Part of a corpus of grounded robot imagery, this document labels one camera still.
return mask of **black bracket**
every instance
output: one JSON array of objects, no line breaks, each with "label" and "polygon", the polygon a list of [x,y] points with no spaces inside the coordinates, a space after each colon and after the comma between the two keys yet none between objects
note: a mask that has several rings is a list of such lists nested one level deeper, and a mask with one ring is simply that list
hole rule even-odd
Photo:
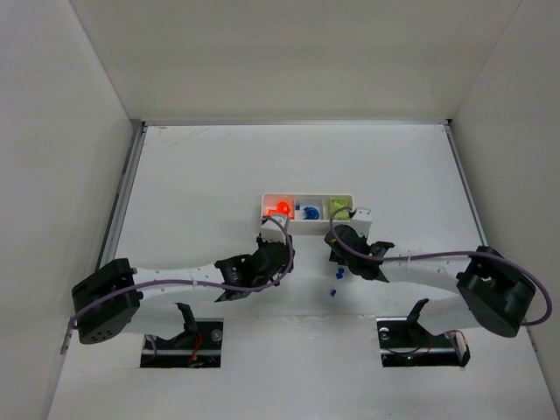
[{"label": "black bracket", "polygon": [[[109,262],[72,288],[74,310],[78,312],[113,291],[133,285],[133,274],[128,259]],[[141,292],[133,290],[85,313],[78,320],[80,343],[101,343],[120,333],[140,307],[142,296]]]},{"label": "black bracket", "polygon": [[[490,247],[478,247],[477,252],[501,256]],[[517,335],[536,292],[521,272],[502,262],[473,257],[457,279],[458,291],[482,326],[502,337]]]},{"label": "black bracket", "polygon": [[[232,256],[220,260],[215,267],[224,277],[224,284],[238,287],[259,287],[272,281],[274,275],[286,270],[290,254],[288,247],[281,242],[265,242],[256,239],[258,250],[253,255]],[[250,291],[226,290],[216,302],[246,298]]]},{"label": "black bracket", "polygon": [[[356,231],[348,225],[338,225],[334,228],[334,231],[339,236],[340,240],[348,247],[367,256],[385,256],[387,251],[395,246],[392,242],[384,241],[378,241],[372,245],[368,245],[368,240],[363,236],[359,236]],[[361,276],[366,280],[379,280],[384,283],[389,282],[380,270],[382,262],[369,261],[349,253],[340,246],[332,232],[326,234],[325,242],[331,247],[329,261],[348,267],[352,274]]]}]

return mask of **blue small piece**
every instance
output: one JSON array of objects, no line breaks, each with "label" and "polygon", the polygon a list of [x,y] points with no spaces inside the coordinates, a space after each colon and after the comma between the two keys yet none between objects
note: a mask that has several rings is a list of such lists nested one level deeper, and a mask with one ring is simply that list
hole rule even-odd
[{"label": "blue small piece", "polygon": [[315,207],[306,207],[304,208],[305,218],[308,221],[316,221],[319,218],[319,210]]}]

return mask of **white floor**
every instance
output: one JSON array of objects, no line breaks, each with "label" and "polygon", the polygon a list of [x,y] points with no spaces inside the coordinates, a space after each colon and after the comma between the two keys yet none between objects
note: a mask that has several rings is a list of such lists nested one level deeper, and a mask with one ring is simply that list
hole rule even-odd
[{"label": "white floor", "polygon": [[[480,243],[443,126],[152,127],[117,256],[179,268],[253,252],[263,193],[351,193],[374,211],[371,240],[408,249]],[[142,337],[82,346],[75,334],[50,418],[554,418],[524,330],[466,330],[465,370],[382,368],[374,315],[443,292],[347,278],[332,298],[322,237],[294,239],[280,287],[188,302],[224,317],[220,369],[138,369]]]}]

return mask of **orange object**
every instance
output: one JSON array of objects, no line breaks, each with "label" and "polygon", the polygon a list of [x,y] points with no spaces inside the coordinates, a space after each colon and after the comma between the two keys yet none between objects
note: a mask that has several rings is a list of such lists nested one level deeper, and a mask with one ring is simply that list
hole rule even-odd
[{"label": "orange object", "polygon": [[271,208],[267,215],[271,216],[274,213],[280,213],[280,214],[285,214],[286,216],[288,216],[290,219],[293,219],[292,216],[290,216],[291,213],[291,208],[288,205],[288,203],[286,203],[285,201],[280,201],[277,205],[276,208]]}]

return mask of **rectangular hole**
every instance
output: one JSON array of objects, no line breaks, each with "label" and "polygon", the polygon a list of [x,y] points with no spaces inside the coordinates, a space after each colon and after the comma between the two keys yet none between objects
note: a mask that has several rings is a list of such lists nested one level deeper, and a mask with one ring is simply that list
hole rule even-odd
[{"label": "rectangular hole", "polygon": [[381,364],[384,368],[420,366],[464,367],[471,359],[462,332],[433,336],[406,320],[377,322]]},{"label": "rectangular hole", "polygon": [[[198,333],[195,335],[183,333],[174,339],[156,338],[157,355],[155,356],[151,343],[145,339],[140,368],[219,368],[223,321],[197,320],[196,325]],[[198,346],[199,337],[201,337],[201,344]]]}]

